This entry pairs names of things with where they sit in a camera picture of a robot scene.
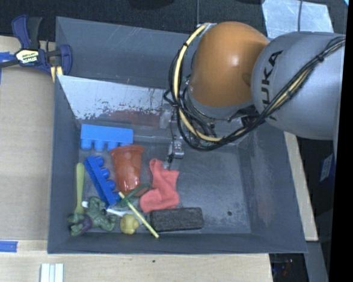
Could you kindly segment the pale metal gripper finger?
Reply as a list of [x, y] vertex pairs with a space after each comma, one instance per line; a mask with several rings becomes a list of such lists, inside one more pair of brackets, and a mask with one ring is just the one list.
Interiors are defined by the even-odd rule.
[[183, 142], [176, 141], [175, 142], [175, 149], [174, 149], [174, 170], [178, 170], [182, 159], [184, 158], [185, 152], [183, 148]]
[[168, 153], [167, 153], [167, 157], [166, 157], [166, 166], [170, 167], [174, 158], [174, 142], [170, 142], [170, 146], [168, 148]]

